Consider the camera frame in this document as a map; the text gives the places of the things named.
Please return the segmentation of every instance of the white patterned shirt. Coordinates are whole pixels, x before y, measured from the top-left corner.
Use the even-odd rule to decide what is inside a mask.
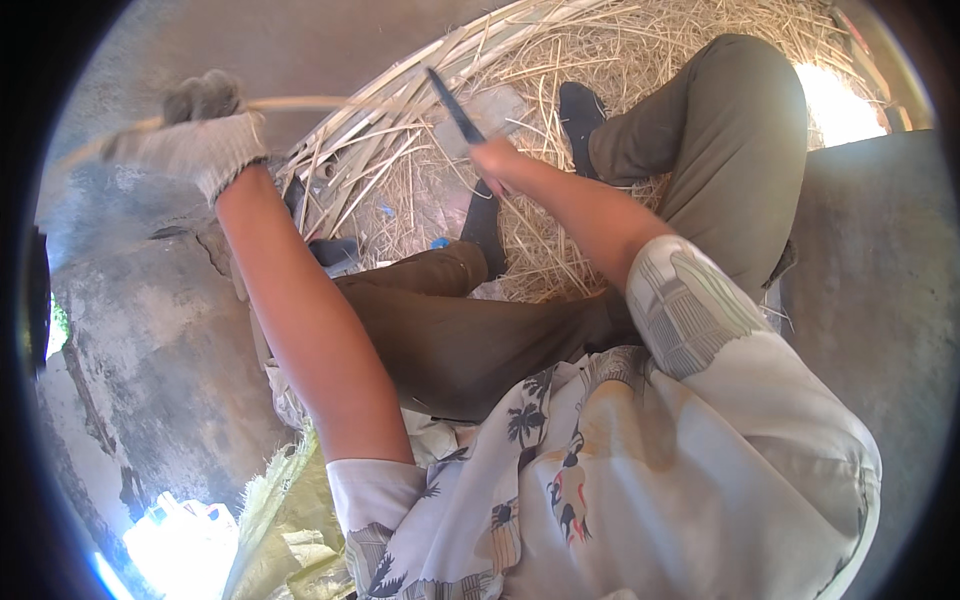
[[[683,238],[626,292],[645,348],[517,383],[426,470],[327,466],[361,598],[843,594],[879,515],[870,432]]]

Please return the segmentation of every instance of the hand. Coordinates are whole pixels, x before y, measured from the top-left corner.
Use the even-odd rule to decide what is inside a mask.
[[[100,158],[191,181],[212,207],[244,168],[267,156],[262,124],[260,114],[245,112],[238,82],[210,70],[165,94],[160,129],[120,132],[104,143]]]
[[[506,137],[497,137],[487,143],[470,146],[470,159],[491,192],[502,196],[510,185],[514,167],[524,156]]]

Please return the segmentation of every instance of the knife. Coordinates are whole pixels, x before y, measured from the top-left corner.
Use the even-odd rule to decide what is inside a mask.
[[[457,124],[457,127],[460,128],[460,133],[464,135],[464,139],[467,141],[467,144],[482,144],[487,141],[487,138],[480,133],[480,130],[473,125],[473,122],[470,121],[467,114],[464,112],[463,107],[460,106],[460,103],[453,97],[453,94],[450,93],[450,90],[444,85],[444,80],[440,79],[440,76],[437,75],[437,72],[427,67],[426,74],[430,77],[430,83],[433,84],[433,88],[437,91],[437,95],[440,96],[440,101],[444,103],[447,111],[449,111],[450,116],[453,117],[453,122]]]

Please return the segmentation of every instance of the brown pants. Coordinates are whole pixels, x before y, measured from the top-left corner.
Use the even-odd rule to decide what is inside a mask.
[[[672,171],[660,216],[762,296],[793,224],[806,153],[804,92],[777,49],[749,36],[716,38],[596,130],[589,153],[615,185]],[[457,242],[336,279],[404,408],[482,420],[524,377],[584,348],[637,340],[613,289],[545,304],[464,298],[486,274],[479,247]]]

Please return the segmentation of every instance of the gray work glove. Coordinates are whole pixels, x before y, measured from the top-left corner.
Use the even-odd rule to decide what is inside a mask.
[[[262,125],[262,115],[245,111],[237,81],[214,69],[166,92],[160,129],[117,133],[100,157],[192,181],[212,208],[241,171],[267,157]]]

